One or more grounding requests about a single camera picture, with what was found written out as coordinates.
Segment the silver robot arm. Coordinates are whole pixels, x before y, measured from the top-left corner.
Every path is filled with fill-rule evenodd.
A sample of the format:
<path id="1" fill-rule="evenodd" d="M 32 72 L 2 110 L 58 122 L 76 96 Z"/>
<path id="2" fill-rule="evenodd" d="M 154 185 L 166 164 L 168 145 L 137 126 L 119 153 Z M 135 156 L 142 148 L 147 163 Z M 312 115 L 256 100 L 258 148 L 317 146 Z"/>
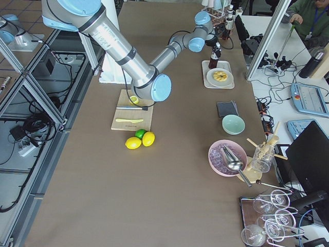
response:
<path id="1" fill-rule="evenodd" d="M 1 16 L 1 39 L 11 51 L 32 52 L 37 47 L 43 34 L 32 34 L 26 31 L 14 14 Z"/>
<path id="2" fill-rule="evenodd" d="M 90 35 L 130 75 L 135 94 L 154 102 L 166 100 L 171 93 L 171 80 L 162 71 L 182 50 L 200 52 L 215 34 L 209 13 L 200 11 L 193 32 L 174 36 L 147 64 L 107 17 L 101 1 L 42 1 L 42 18 L 48 27 Z"/>

